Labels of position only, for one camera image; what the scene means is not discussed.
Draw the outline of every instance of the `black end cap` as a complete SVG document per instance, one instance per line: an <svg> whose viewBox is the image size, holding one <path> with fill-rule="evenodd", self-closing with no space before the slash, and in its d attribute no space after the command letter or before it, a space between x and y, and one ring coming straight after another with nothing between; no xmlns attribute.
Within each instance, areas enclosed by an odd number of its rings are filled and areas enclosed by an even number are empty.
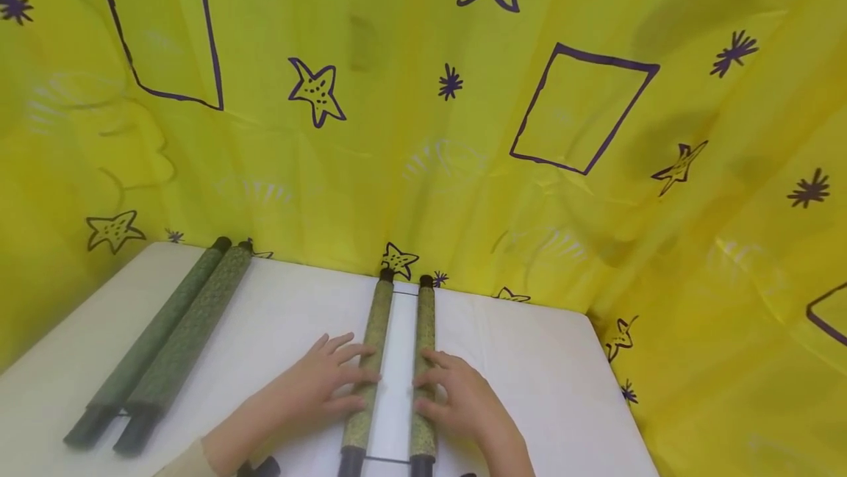
<svg viewBox="0 0 847 477"><path fill-rule="evenodd" d="M282 470L279 469L279 463L272 456L264 459L261 465L256 466L253 471L253 477L279 477Z"/></svg>
<svg viewBox="0 0 847 477"><path fill-rule="evenodd" d="M91 449L118 416L116 406L89 405L63 442L74 449Z"/></svg>
<svg viewBox="0 0 847 477"><path fill-rule="evenodd" d="M123 456L138 456L162 419L162 410L158 406L144 404L135 406L129 415L129 423L112 449Z"/></svg>
<svg viewBox="0 0 847 477"><path fill-rule="evenodd" d="M226 253L226 250L232 247L232 240L227 237L218 237L212 244L212 249L217 249L221 253Z"/></svg>
<svg viewBox="0 0 847 477"><path fill-rule="evenodd" d="M412 455L409 458L409 476L432 477L435 457L433 455Z"/></svg>
<svg viewBox="0 0 847 477"><path fill-rule="evenodd" d="M338 477L361 477L362 466L365 464L365 450L355 445L345 445L341 448L341 464L338 466Z"/></svg>
<svg viewBox="0 0 847 477"><path fill-rule="evenodd" d="M379 272L379 280L386 282L394 282L394 270L391 268L383 268Z"/></svg>

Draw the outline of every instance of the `green tube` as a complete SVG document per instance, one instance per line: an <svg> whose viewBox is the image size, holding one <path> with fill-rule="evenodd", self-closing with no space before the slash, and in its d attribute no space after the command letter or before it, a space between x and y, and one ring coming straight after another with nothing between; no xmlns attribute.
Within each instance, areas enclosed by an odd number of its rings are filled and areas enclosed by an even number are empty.
<svg viewBox="0 0 847 477"><path fill-rule="evenodd" d="M92 448L96 444L231 245L229 238L219 237L197 259L188 275L91 398L83 416L65 437L65 444L80 449Z"/></svg>
<svg viewBox="0 0 847 477"><path fill-rule="evenodd" d="M250 242L242 242L224 254L210 280L129 396L125 408L131 418L115 444L115 451L134 456L144 449L218 325L250 265L251 256Z"/></svg>
<svg viewBox="0 0 847 477"><path fill-rule="evenodd" d="M424 359L421 351L425 348L435 349L435 290L432 277L421 277L418 289L418 322L415 328L415 376L432 369L433 364ZM435 399L431 387L415 389L414 399ZM412 413L412 436L409 440L409 464L411 477L432 477L435 457L438 454L438 437L433 422L425 417Z"/></svg>
<svg viewBox="0 0 847 477"><path fill-rule="evenodd" d="M382 369L382 355L385 348L385 337L388 334L388 319L391 313L391 298L393 296L394 271L386 268L379 273L379 281L376 283L374 300L368 316L368 326L365 328L364 344L374 345L376 353L361 358L359 360L360 367L376 372ZM362 475L362 465L368 452L371 421L374 417L376 384L359 384L353 389L353 393L362 395L367 406L362 411L353 412L352 415L347 417L344 425L344 438L341 442L339 477L359 477Z"/></svg>

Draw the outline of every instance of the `yellow fabric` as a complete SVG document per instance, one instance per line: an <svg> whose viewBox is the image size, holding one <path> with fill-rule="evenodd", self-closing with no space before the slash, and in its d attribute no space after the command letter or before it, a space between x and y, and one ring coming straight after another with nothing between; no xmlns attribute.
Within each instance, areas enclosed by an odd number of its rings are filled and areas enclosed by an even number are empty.
<svg viewBox="0 0 847 477"><path fill-rule="evenodd" d="M152 240L386 254L588 313L665 477L847 473L843 0L207 0L222 110L202 0L113 1L186 99L107 0L0 20L0 365Z"/></svg>

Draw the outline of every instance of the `hand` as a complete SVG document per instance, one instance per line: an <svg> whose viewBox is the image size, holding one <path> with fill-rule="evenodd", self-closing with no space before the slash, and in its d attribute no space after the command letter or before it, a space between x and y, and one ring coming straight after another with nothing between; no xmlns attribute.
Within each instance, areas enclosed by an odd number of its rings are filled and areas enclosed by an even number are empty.
<svg viewBox="0 0 847 477"><path fill-rule="evenodd" d="M372 345L347 345L353 333L329 339L323 334L305 356L256 393L265 411L277 417L276 427L311 426L338 420L365 408L360 395L333 398L335 390L350 383L376 383L379 372L345 365L356 356L376 352Z"/></svg>
<svg viewBox="0 0 847 477"><path fill-rule="evenodd" d="M294 366L244 401L202 439L203 450L218 476L232 476L242 462L277 429L296 429L338 420L365 408L358 395L333 398L350 383L376 383L379 373L345 365L356 356L376 352L371 345L347 345L352 332L329 339L324 334Z"/></svg>
<svg viewBox="0 0 847 477"><path fill-rule="evenodd" d="M447 392L447 402L442 405L419 398L415 410L420 415L452 434L470 437L480 447L495 442L495 437L518 432L497 394L474 367L443 352L423 350L422 355L435 367L416 377L414 386L439 384Z"/></svg>

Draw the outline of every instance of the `finger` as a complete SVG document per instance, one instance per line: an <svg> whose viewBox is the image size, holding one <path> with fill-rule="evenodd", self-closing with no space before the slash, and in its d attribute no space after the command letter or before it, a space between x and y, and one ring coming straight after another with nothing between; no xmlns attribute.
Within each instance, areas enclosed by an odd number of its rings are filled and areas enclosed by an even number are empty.
<svg viewBox="0 0 847 477"><path fill-rule="evenodd" d="M382 380L382 376L375 370L346 365L340 367L338 386L345 386L348 383L377 383L380 380Z"/></svg>
<svg viewBox="0 0 847 477"><path fill-rule="evenodd" d="M329 334L323 334L323 336L318 338L318 341L312 345L312 348L309 348L309 353L316 352L323 348L326 342L329 341Z"/></svg>
<svg viewBox="0 0 847 477"><path fill-rule="evenodd" d="M351 412L361 411L365 409L367 403L360 395L350 394L345 397L333 398L324 403L324 412L332 419L340 419Z"/></svg>
<svg viewBox="0 0 847 477"><path fill-rule="evenodd" d="M350 361L355 358L355 356L369 356L376 352L376 347L374 345L347 345L346 347L339 348L333 354L333 358L338 361L338 364L341 365L344 362Z"/></svg>
<svg viewBox="0 0 847 477"><path fill-rule="evenodd" d="M415 400L414 407L419 415L440 425L444 425L447 420L450 420L450 408L446 405L436 404L429 398L418 398Z"/></svg>
<svg viewBox="0 0 847 477"><path fill-rule="evenodd" d="M459 359L456 356L451 356L450 354L444 352L435 352L435 350L431 350L429 348L425 348L421 351L421 355L424 356L425 359L428 359L434 364L442 367L442 369L450 369L450 367L455 367Z"/></svg>
<svg viewBox="0 0 847 477"><path fill-rule="evenodd" d="M328 354L334 354L335 351L338 350L338 348L341 345L346 345L347 343L350 343L352 340L353 340L353 332L347 332L343 336L333 337L332 339L330 339L326 343L324 350Z"/></svg>
<svg viewBox="0 0 847 477"><path fill-rule="evenodd" d="M434 367L434 369L425 370L419 375L415 376L412 384L414 387L425 386L425 384L431 384L434 386L435 384L443 384L447 380L447 371L441 369L441 367Z"/></svg>

